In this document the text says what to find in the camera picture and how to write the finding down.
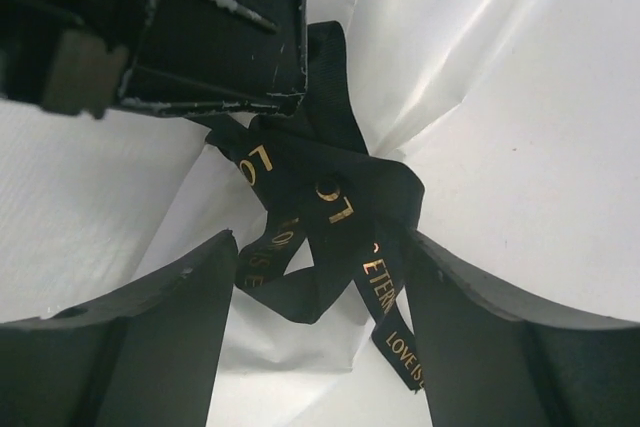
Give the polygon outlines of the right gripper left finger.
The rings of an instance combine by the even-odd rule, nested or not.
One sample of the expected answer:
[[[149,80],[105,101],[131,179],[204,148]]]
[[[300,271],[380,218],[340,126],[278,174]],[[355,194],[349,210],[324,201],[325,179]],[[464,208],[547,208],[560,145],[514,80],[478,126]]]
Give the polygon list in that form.
[[[202,426],[237,246],[224,231],[55,316],[1,327],[5,426]]]

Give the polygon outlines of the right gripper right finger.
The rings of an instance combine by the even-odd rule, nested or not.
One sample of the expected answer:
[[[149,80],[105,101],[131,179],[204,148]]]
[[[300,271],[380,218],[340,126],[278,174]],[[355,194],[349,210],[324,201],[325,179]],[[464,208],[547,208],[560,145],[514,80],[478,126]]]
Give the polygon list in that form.
[[[407,295],[436,426],[635,426],[639,326],[518,288],[420,233]]]

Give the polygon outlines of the black printed ribbon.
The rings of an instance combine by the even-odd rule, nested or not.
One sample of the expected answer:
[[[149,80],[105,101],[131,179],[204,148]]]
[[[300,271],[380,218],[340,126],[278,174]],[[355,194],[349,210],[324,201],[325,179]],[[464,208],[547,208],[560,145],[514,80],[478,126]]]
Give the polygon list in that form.
[[[207,142],[236,165],[267,213],[263,235],[240,252],[235,284],[309,325],[355,286],[374,320],[375,346],[420,391],[416,341],[397,298],[424,187],[404,164],[369,154],[350,104],[341,25],[313,24],[307,41],[308,90],[292,117],[208,123]]]

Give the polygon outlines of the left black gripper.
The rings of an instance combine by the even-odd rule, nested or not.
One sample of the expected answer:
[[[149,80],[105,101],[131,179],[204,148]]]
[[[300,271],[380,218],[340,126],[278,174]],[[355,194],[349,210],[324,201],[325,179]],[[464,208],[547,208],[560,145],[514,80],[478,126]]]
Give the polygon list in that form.
[[[289,116],[307,0],[1,0],[1,96],[66,115]]]

